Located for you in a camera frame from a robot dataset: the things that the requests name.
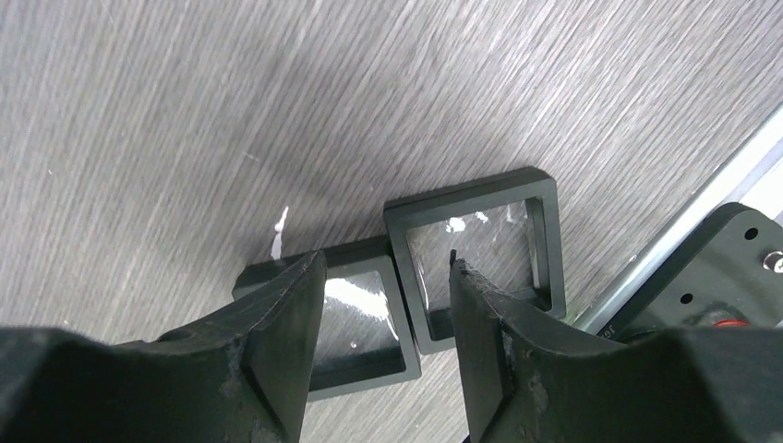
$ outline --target white speck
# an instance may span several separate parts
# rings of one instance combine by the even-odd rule
[[[446,224],[447,233],[460,233],[464,231],[465,224],[463,219],[459,217],[451,217]]]
[[[360,288],[346,279],[328,279],[324,285],[324,303],[326,299],[334,299],[343,305],[348,305],[367,317],[386,320],[394,339],[399,341],[394,323],[389,315],[389,305],[384,293],[372,293]]]
[[[283,215],[280,217],[280,221],[274,225],[274,240],[271,242],[271,257],[275,260],[279,260],[283,255],[283,228],[285,227],[285,218],[288,217],[288,207],[283,210]]]
[[[260,159],[260,158],[258,158],[258,157],[256,157],[256,156],[254,156],[254,155],[250,155],[250,154],[248,154],[247,152],[242,152],[242,155],[244,155],[245,157],[248,157],[248,158],[249,158],[250,160],[252,160],[253,162],[256,162],[256,163],[261,163],[261,159]]]

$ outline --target table surface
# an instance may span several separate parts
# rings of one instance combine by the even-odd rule
[[[9,0],[0,320],[152,340],[383,202],[558,180],[569,319],[783,102],[783,3]],[[457,442],[454,351],[305,442]]]

